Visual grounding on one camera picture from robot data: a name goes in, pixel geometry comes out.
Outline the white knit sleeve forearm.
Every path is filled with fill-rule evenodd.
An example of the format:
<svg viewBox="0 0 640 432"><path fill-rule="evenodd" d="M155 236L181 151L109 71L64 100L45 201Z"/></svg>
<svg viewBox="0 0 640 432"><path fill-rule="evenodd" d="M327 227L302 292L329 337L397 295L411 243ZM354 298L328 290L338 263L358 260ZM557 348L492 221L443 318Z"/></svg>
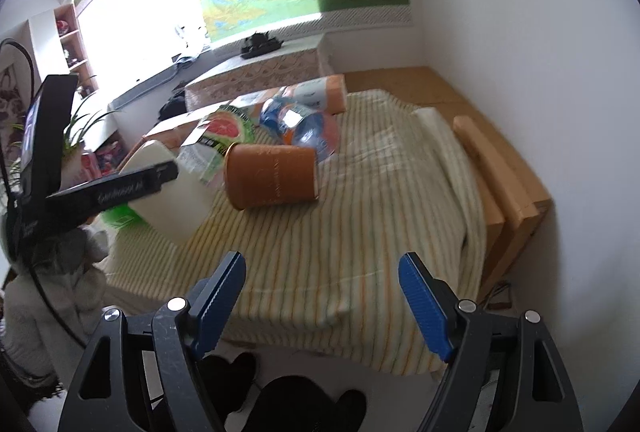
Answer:
<svg viewBox="0 0 640 432"><path fill-rule="evenodd" d="M69 386L103 315L104 230L80 226L28 250L6 286L1 345L10 371L31 389Z"/></svg>

